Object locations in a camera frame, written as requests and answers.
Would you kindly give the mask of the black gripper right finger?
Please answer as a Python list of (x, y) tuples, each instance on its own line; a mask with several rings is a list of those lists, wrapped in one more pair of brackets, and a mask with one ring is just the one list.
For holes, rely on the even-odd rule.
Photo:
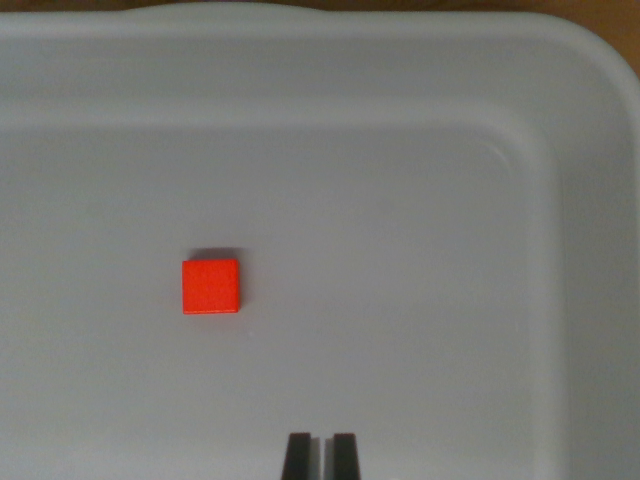
[(336, 433), (325, 441), (325, 478), (361, 479), (357, 439), (354, 433)]

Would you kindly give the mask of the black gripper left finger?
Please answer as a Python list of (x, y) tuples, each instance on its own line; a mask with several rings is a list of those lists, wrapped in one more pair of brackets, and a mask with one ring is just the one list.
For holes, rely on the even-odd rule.
[(291, 433), (282, 467), (282, 480), (320, 478), (320, 439), (310, 432)]

